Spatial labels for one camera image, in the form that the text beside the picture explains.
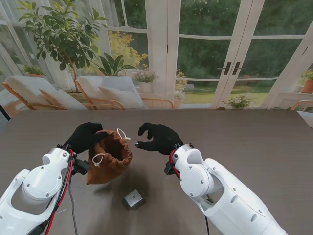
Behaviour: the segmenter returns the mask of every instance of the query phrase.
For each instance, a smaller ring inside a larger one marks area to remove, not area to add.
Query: wooden chair frame
[[[305,106],[304,109],[302,110],[302,111],[305,111],[305,110],[308,108],[309,104],[313,104],[313,101],[312,101],[312,100],[301,100],[301,101],[299,101],[299,102],[296,102],[296,103],[292,106],[291,110],[295,110],[295,108],[296,108],[299,104],[302,104],[302,103],[306,103],[306,106]]]
[[[125,110],[125,107],[124,105],[119,102],[119,101],[116,101],[116,100],[108,100],[108,99],[96,99],[96,98],[90,98],[88,97],[88,95],[86,94],[86,92],[84,91],[84,89],[82,88],[82,86],[80,85],[79,81],[75,81],[77,87],[80,89],[80,91],[83,93],[83,95],[85,96],[85,98],[90,102],[90,103],[93,103],[92,101],[103,101],[103,102],[111,102],[111,103],[114,103],[116,104],[117,106],[119,106],[122,110]],[[170,107],[172,109],[174,109],[174,104],[173,102],[171,102],[170,100],[167,100],[167,99],[150,99],[150,98],[141,98],[142,100],[150,100],[152,101],[152,108],[154,108],[154,101],[157,101],[157,102],[161,102],[161,106],[163,107],[163,103],[169,103],[170,104]]]
[[[23,97],[20,96],[15,90],[13,90],[7,83],[2,82],[2,85],[4,88],[6,88],[12,95],[14,95],[19,101],[21,101],[24,105],[26,105],[30,110],[36,110],[35,107],[48,107],[48,108],[54,108],[56,110],[68,110],[64,107],[56,106],[56,105],[49,105],[49,104],[39,104],[39,103],[28,103],[27,100],[25,100]],[[92,103],[87,103],[87,104],[82,104],[85,107],[93,107],[94,104]],[[115,109],[122,110],[121,107],[113,104],[97,104],[97,106],[105,106],[105,107],[112,107]]]

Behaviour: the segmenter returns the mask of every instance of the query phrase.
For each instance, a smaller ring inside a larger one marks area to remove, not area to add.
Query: door handle
[[[233,71],[233,75],[236,75],[237,70],[246,70],[246,68],[239,68],[240,62],[237,62]]]
[[[231,62],[227,62],[226,68],[217,68],[218,70],[225,70],[224,75],[228,74],[229,68],[230,68]]]

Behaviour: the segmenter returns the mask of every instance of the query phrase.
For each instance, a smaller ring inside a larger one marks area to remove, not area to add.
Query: gray table
[[[213,158],[236,175],[268,206],[290,234],[312,234],[313,131],[292,111],[24,111],[0,133],[0,192],[23,168],[40,165],[41,157],[64,143],[75,127],[98,122],[121,128],[132,137],[133,160],[125,174],[106,185],[86,186],[86,177],[72,180],[80,235],[205,235],[205,220],[183,193],[175,176],[163,173],[166,156],[136,149],[144,122],[175,129],[205,158]],[[87,152],[80,154],[87,159]],[[133,189],[145,192],[147,203],[136,211],[121,199]],[[67,195],[51,235],[74,234]],[[216,230],[211,226],[211,234]]]

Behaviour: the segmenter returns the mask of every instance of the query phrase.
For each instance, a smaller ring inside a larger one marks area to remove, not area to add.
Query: flower pot
[[[178,109],[182,104],[182,99],[174,99],[174,109]]]
[[[301,92],[303,89],[303,86],[296,86],[294,89],[293,89],[293,92]]]
[[[313,92],[313,80],[307,80],[301,92],[312,93]]]
[[[139,82],[141,93],[153,93],[152,82]]]
[[[42,77],[41,75],[38,75],[38,74],[31,74],[31,73],[29,73],[28,74],[30,77]]]

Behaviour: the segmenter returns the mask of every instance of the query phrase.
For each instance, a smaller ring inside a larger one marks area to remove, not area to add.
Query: black glove
[[[96,134],[100,130],[103,130],[101,124],[91,122],[81,124],[64,145],[69,144],[76,154],[82,153],[109,136],[107,133]]]
[[[167,126],[145,123],[139,128],[138,135],[142,136],[145,131],[148,131],[148,139],[153,137],[153,140],[151,142],[137,142],[135,144],[137,148],[170,155],[177,146],[183,145],[178,134]]]

